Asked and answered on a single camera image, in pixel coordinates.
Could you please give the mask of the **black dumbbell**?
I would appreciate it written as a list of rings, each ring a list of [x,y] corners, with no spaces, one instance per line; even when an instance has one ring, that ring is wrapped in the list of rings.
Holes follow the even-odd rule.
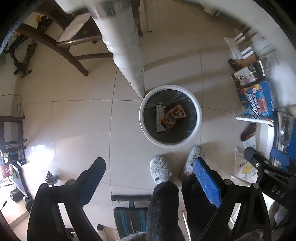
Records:
[[[58,179],[55,175],[48,171],[45,178],[45,182],[50,186],[54,186],[58,182]]]

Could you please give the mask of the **white table leg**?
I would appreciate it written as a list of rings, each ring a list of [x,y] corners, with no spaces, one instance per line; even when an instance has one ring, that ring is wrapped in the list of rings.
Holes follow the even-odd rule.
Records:
[[[144,63],[130,1],[98,1],[87,8],[113,54],[114,63],[135,93],[143,98]]]

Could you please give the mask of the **orange snack wrapper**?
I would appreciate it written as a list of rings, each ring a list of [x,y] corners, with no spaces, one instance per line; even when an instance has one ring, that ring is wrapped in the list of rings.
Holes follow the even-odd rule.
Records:
[[[186,112],[180,104],[175,105],[172,109],[166,112],[165,121],[166,121],[166,130],[172,129],[175,127],[177,120],[186,118]]]

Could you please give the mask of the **black blue striped stool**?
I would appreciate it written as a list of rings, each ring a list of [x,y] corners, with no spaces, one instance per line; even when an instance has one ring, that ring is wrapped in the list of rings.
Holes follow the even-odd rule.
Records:
[[[120,238],[128,235],[147,231],[147,212],[148,207],[136,207],[135,202],[145,204],[150,202],[151,195],[112,195],[111,201],[128,202],[128,207],[115,207],[113,215],[115,219],[116,229]]]

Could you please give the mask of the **dark wooden chair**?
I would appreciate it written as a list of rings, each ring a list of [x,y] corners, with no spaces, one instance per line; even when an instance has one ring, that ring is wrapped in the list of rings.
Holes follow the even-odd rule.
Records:
[[[86,8],[92,3],[98,1],[68,1],[69,8],[78,9],[83,6]],[[33,38],[36,41],[46,45],[47,47],[55,50],[64,58],[66,58],[70,63],[72,63],[82,74],[88,75],[88,71],[79,62],[82,59],[91,58],[107,58],[113,57],[113,54],[108,51],[107,53],[99,53],[97,55],[81,55],[73,56],[67,48],[72,45],[77,45],[84,42],[92,42],[98,39],[102,39],[99,28],[97,27],[91,13],[79,15],[74,18],[74,20],[69,24],[66,30],[62,33],[58,40],[54,40],[47,34],[33,28],[30,25],[22,23],[16,30],[18,33],[23,34],[29,38]]]

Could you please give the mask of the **white smiley plastic bag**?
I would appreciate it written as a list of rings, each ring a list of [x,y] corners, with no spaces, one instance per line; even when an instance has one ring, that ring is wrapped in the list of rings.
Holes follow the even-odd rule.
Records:
[[[258,177],[257,169],[244,158],[243,154],[239,152],[237,147],[234,148],[234,155],[234,176],[248,183],[255,183]]]

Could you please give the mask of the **right grey fluffy slipper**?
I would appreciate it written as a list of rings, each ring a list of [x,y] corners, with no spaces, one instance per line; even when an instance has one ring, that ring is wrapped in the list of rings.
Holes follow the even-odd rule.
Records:
[[[194,161],[198,158],[205,159],[205,150],[201,146],[194,146],[188,154],[187,160],[184,165],[183,173],[189,175],[193,172]]]

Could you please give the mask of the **black white printed box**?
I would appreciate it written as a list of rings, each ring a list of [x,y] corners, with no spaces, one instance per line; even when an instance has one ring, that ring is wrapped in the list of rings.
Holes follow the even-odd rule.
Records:
[[[267,71],[261,60],[257,60],[231,75],[231,79],[234,81],[236,88],[265,78],[267,78]]]

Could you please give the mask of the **black red shoe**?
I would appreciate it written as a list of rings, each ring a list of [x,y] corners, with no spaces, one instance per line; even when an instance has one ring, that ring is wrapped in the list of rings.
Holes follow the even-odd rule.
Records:
[[[248,126],[244,129],[244,131],[240,135],[241,142],[248,140],[249,138],[253,137],[256,133],[257,125],[255,122],[251,122]]]

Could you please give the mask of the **black exercise bike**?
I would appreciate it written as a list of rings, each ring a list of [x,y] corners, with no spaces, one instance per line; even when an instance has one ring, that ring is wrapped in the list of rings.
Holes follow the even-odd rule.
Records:
[[[28,76],[32,72],[28,67],[37,47],[35,40],[26,45],[28,39],[29,37],[25,35],[17,34],[8,48],[4,49],[4,53],[10,55],[16,67],[14,75],[20,74],[21,78]]]

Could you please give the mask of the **blue snack carton box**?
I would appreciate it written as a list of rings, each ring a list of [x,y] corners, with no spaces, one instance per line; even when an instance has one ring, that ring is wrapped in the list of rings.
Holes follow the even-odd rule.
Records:
[[[273,121],[276,99],[269,80],[245,85],[237,90],[237,94],[246,117]]]

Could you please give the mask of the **white round trash bin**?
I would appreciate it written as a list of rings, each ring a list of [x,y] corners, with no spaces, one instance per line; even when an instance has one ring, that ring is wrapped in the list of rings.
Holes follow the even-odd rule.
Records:
[[[151,90],[139,109],[144,135],[155,145],[176,148],[187,144],[200,129],[202,111],[197,99],[178,85]]]

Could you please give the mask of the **left grey fluffy slipper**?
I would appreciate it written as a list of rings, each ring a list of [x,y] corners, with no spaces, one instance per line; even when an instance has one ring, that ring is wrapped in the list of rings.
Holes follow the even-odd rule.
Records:
[[[164,156],[152,158],[149,168],[151,177],[156,185],[173,180],[173,173]]]

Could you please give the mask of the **white cardboard box trash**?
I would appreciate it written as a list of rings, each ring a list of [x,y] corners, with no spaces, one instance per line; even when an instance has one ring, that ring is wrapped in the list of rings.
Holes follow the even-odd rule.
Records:
[[[165,105],[156,105],[156,131],[165,132],[166,131],[166,121],[165,115],[167,112],[167,107]]]

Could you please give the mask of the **grey fluffy slipper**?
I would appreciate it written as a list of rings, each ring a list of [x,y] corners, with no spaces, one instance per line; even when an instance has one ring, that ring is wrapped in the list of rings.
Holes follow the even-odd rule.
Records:
[[[193,172],[194,161],[198,158],[205,159],[205,150],[201,146],[194,146],[188,154],[187,160],[184,165],[183,173],[189,175]]]
[[[151,177],[156,185],[173,180],[173,173],[164,156],[152,158],[149,168]]]

